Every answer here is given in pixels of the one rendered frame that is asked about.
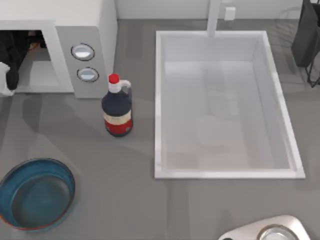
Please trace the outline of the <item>large round microwave knob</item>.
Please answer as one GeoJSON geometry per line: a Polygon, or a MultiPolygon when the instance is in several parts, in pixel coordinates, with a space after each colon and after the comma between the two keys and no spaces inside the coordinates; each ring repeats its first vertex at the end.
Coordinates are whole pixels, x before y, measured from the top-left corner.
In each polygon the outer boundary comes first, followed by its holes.
{"type": "Polygon", "coordinates": [[[71,47],[71,54],[79,61],[89,61],[94,58],[95,50],[88,44],[80,43],[71,47]]]}

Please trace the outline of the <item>pale microwave oven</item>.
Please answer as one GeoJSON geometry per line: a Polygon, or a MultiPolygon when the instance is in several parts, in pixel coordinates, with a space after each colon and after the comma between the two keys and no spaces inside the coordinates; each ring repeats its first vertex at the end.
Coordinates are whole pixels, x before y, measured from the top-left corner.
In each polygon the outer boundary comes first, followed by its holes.
{"type": "Polygon", "coordinates": [[[79,99],[99,99],[107,92],[117,43],[115,0],[0,0],[0,30],[40,30],[47,46],[27,53],[15,94],[73,93],[79,99]],[[72,46],[81,43],[94,49],[94,58],[72,56],[72,46]],[[86,67],[98,71],[97,81],[77,77],[77,70],[86,67]]]}

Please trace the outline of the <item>small round microwave knob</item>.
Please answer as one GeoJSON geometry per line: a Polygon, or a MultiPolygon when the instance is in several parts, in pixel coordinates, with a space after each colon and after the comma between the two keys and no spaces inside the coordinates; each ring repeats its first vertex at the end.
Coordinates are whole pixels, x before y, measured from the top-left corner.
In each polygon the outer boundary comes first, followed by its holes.
{"type": "Polygon", "coordinates": [[[77,77],[86,83],[93,83],[100,77],[99,72],[92,67],[84,67],[77,70],[77,77]]]}

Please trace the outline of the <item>dark bottle with red cap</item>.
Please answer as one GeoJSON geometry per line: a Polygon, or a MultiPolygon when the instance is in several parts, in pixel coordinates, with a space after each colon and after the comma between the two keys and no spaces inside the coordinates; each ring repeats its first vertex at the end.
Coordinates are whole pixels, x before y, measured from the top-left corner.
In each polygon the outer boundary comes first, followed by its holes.
{"type": "Polygon", "coordinates": [[[133,100],[130,81],[112,73],[108,76],[108,91],[101,100],[106,130],[114,137],[123,137],[133,128],[133,100]]]}

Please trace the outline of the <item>blue bowl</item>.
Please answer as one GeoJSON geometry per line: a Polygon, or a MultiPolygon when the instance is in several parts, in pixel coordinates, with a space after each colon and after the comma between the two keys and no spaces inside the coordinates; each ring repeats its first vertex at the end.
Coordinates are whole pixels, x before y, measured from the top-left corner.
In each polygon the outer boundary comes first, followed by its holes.
{"type": "Polygon", "coordinates": [[[28,159],[0,180],[0,219],[25,232],[47,230],[69,214],[75,195],[75,175],[66,164],[28,159]]]}

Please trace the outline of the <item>tall white tap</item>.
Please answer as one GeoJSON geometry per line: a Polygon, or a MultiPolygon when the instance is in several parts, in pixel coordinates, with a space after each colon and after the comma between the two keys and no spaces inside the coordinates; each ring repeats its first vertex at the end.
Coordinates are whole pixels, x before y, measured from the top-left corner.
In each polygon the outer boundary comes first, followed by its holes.
{"type": "Polygon", "coordinates": [[[209,0],[206,28],[208,37],[214,37],[215,35],[222,2],[223,0],[209,0]]]}

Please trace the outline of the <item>white sink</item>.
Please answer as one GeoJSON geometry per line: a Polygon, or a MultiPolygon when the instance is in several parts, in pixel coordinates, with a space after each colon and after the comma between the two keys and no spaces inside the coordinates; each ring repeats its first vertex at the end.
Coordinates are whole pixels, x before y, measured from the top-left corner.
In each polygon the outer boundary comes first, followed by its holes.
{"type": "Polygon", "coordinates": [[[156,32],[157,179],[306,177],[263,30],[156,32]]]}

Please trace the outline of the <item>pale grey appliance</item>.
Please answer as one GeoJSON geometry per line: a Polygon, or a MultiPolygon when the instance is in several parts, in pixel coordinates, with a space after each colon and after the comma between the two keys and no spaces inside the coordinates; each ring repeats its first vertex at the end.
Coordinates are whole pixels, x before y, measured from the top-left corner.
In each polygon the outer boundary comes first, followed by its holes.
{"type": "Polygon", "coordinates": [[[259,231],[272,224],[288,227],[299,237],[299,240],[312,240],[301,221],[291,215],[269,217],[237,227],[222,234],[218,240],[256,240],[259,231]]]}

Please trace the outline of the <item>round metal bowl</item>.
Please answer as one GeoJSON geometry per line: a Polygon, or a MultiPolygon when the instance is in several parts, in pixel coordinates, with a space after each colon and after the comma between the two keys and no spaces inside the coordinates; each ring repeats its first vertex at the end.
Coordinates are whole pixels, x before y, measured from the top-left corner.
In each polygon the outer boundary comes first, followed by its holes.
{"type": "Polygon", "coordinates": [[[263,227],[256,240],[300,240],[288,227],[281,224],[270,224],[263,227]]]}

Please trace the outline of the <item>white wall socket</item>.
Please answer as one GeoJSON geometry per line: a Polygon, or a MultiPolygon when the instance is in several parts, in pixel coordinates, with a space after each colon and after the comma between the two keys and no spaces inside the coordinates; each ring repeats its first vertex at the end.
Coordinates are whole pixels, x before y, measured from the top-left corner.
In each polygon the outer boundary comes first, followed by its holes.
{"type": "Polygon", "coordinates": [[[225,8],[224,20],[225,21],[233,21],[236,18],[236,7],[227,6],[225,8]]]}

